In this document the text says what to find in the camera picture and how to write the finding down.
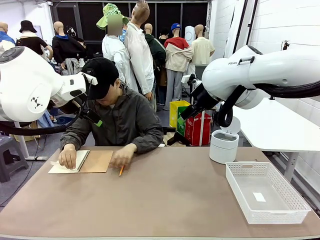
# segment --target brown tabletop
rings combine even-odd
[[[115,150],[115,147],[87,147]],[[34,238],[148,239],[288,238],[320,236],[311,211],[302,224],[249,225],[209,147],[159,147],[137,156],[119,177],[106,173],[48,174],[57,151],[0,213],[0,235]],[[253,147],[237,161],[266,162]]]

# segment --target person's hand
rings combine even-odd
[[[153,94],[152,92],[148,92],[147,94],[144,95],[146,97],[146,99],[148,99],[149,101],[151,101],[153,99]]]
[[[59,163],[67,169],[74,169],[76,167],[77,151],[75,145],[72,143],[66,144],[59,155]]]
[[[121,168],[123,165],[130,164],[135,151],[137,151],[137,146],[133,143],[124,146],[113,154],[110,165]]]
[[[61,63],[61,68],[62,68],[63,70],[66,70],[66,63],[65,63],[65,62]]]

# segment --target white plastic basket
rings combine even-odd
[[[249,224],[301,224],[311,211],[270,162],[227,162],[225,175]]]

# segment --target plastic stool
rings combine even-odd
[[[5,163],[4,152],[12,147],[16,150],[20,157],[20,161],[11,164],[8,168]],[[10,173],[24,167],[27,169],[29,167],[22,151],[20,150],[18,143],[15,139],[9,136],[0,135],[0,182],[5,183],[10,181]]]

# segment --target notebook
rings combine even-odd
[[[74,173],[105,173],[113,151],[79,150],[76,152],[75,169],[61,166],[59,161],[53,161],[49,174],[74,174]]]

